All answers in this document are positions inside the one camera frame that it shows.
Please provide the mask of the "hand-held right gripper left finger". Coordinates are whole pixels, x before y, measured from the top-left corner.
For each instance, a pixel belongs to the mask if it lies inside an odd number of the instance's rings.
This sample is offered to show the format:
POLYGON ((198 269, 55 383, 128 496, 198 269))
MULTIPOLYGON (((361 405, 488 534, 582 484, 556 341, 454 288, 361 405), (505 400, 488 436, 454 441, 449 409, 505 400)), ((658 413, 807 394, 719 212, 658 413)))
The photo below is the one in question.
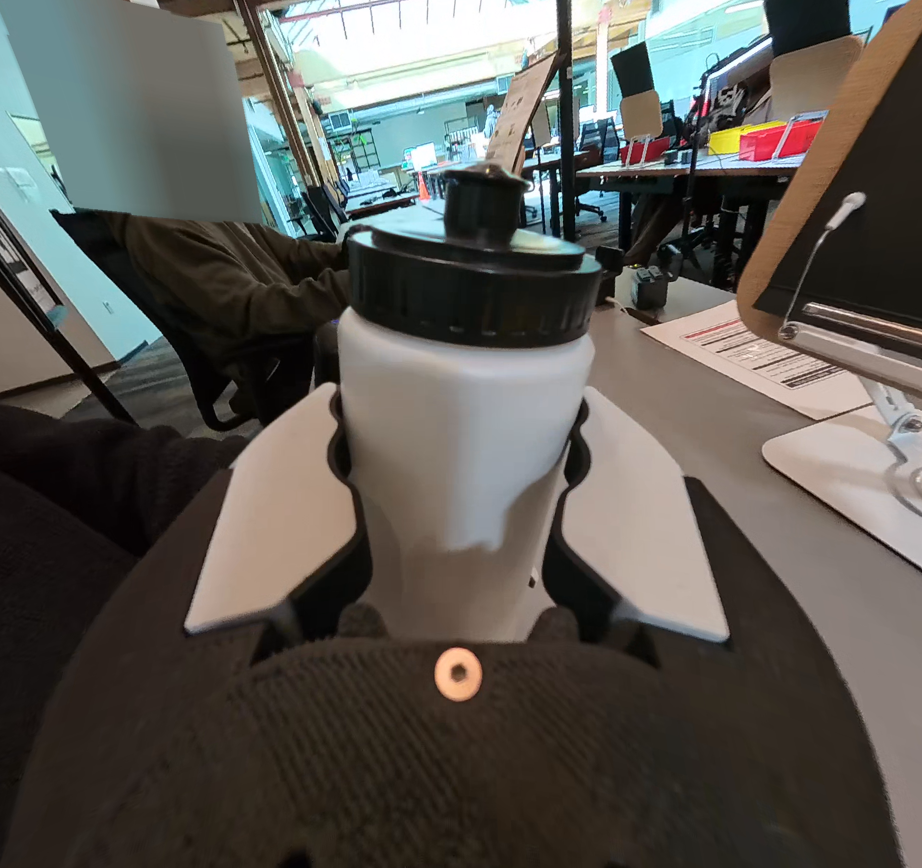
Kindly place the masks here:
POLYGON ((339 388, 327 382, 236 459, 183 623, 190 636, 255 623, 325 639, 373 561, 339 388))

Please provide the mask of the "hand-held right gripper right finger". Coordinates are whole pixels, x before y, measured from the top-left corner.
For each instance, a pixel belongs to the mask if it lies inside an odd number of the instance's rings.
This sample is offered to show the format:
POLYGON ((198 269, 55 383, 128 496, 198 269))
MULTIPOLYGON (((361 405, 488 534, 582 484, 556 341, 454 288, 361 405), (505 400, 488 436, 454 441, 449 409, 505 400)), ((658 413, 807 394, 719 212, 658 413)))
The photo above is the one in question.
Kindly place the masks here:
POLYGON ((628 620, 725 643, 727 615, 678 463, 593 387, 568 441, 542 563, 548 597, 573 612, 586 641, 628 620))

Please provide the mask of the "white water bottle black cap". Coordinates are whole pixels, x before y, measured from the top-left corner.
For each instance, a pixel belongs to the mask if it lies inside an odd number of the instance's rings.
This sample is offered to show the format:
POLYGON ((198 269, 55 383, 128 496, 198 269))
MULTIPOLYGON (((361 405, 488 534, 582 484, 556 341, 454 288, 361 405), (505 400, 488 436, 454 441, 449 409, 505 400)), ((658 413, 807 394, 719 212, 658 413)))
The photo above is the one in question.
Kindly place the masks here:
POLYGON ((524 639, 583 400, 601 267, 519 229, 525 181, 449 170, 441 224, 357 230, 340 403, 374 573, 400 639, 524 639))

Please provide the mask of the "person's left forearm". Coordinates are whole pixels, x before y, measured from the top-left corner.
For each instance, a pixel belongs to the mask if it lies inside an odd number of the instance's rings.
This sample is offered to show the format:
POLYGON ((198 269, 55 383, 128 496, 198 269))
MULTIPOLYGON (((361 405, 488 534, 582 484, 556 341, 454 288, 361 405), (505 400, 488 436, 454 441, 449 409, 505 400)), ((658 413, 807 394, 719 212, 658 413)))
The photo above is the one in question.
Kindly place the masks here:
POLYGON ((142 557, 220 470, 242 436, 183 436, 113 419, 67 421, 1 407, 1 471, 142 557))

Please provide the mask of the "black office chair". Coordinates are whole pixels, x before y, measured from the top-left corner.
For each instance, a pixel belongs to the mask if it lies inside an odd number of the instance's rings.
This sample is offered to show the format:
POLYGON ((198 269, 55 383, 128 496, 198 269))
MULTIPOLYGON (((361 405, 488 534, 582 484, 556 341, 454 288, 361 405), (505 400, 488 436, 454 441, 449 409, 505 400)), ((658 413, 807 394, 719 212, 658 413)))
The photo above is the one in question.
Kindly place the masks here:
POLYGON ((229 363, 212 358, 187 331, 186 321, 157 300, 99 216, 88 210, 64 214, 52 209, 50 213, 169 342, 209 428, 230 432, 251 420, 269 425, 308 394, 315 368, 312 334, 257 338, 233 351, 229 363))

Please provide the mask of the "white metal book stand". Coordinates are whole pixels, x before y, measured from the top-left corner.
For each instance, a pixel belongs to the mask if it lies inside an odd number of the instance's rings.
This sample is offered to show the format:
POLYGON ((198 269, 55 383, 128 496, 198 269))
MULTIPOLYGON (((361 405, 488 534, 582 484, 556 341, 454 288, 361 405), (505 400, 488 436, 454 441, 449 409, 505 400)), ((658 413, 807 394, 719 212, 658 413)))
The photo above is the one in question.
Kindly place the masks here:
POLYGON ((876 541, 921 568, 920 329, 815 301, 801 290, 828 236, 867 201, 847 194, 801 270, 779 344, 854 374, 869 408, 829 418, 763 447, 767 463, 876 541))

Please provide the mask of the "printed paper sheet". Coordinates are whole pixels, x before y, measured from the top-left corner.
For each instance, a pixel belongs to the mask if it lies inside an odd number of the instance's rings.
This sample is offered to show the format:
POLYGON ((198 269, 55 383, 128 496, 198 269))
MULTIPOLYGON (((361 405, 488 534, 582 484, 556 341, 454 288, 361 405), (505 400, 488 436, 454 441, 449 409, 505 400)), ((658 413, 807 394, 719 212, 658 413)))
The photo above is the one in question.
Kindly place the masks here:
POLYGON ((861 382, 846 370, 748 330, 734 300, 649 326, 643 333, 812 421, 871 403, 861 382))

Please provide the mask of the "black easel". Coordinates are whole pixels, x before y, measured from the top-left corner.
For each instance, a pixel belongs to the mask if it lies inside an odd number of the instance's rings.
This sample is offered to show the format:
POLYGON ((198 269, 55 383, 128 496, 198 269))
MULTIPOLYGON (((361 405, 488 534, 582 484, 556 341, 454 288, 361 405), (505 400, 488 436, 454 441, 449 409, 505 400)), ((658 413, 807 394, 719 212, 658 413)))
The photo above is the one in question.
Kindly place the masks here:
POLYGON ((5 213, 1 213, 1 291, 112 418, 137 426, 132 414, 65 337, 63 322, 68 311, 63 298, 41 273, 29 246, 5 213))

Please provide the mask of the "cardboard sheet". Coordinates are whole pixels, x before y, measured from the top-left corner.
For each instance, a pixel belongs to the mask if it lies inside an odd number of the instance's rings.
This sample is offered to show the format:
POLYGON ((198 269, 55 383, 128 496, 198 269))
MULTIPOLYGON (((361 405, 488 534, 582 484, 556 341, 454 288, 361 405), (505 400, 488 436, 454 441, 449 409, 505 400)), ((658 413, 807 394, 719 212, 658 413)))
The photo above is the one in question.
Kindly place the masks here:
POLYGON ((559 53, 553 52, 512 78, 487 145, 487 162, 520 174, 522 164, 519 158, 523 153, 525 134, 558 66, 559 53))

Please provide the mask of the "long background desk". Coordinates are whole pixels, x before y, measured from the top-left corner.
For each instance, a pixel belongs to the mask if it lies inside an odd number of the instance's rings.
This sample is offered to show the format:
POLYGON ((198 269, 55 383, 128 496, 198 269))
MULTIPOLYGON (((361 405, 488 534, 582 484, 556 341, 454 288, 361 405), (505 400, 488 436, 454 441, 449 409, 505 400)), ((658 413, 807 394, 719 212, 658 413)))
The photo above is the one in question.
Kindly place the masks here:
POLYGON ((680 199, 686 214, 697 195, 715 197, 720 207, 714 216, 710 282, 734 291, 763 234, 769 204, 782 199, 804 158, 801 154, 750 161, 737 155, 706 155, 694 166, 663 161, 630 166, 613 163, 578 171, 577 176, 619 194, 618 235, 625 251, 633 243, 632 206, 639 198, 680 199))

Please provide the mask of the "black pole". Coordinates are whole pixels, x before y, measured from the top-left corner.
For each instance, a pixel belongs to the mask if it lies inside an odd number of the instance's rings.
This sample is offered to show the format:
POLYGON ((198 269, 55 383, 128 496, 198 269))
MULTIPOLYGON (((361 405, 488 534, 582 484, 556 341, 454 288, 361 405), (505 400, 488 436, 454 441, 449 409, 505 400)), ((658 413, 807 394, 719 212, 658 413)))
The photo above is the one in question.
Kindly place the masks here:
POLYGON ((562 237, 575 240, 575 138, 572 89, 572 2, 556 0, 559 82, 560 138, 560 230, 562 237))

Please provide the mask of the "yellow plastic bin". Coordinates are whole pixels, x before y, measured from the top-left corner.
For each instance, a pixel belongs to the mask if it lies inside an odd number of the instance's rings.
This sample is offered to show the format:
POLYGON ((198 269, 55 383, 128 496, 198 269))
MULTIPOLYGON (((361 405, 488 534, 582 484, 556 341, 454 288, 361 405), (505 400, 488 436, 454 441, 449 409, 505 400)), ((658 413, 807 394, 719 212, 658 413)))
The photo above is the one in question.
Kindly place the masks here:
POLYGON ((711 156, 737 155, 740 151, 741 140, 745 135, 779 126, 784 127, 786 124, 784 121, 769 121, 710 132, 707 145, 708 153, 711 156))

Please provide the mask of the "large red plastic bin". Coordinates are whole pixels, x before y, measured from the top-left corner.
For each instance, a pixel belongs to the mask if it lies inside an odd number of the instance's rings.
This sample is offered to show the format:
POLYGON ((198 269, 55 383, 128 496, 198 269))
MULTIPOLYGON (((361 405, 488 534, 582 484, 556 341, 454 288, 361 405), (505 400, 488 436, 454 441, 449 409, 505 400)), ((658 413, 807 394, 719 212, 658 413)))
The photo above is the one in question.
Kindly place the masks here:
POLYGON ((739 159, 761 162, 804 155, 823 124, 824 119, 813 118, 749 129, 740 137, 739 159))

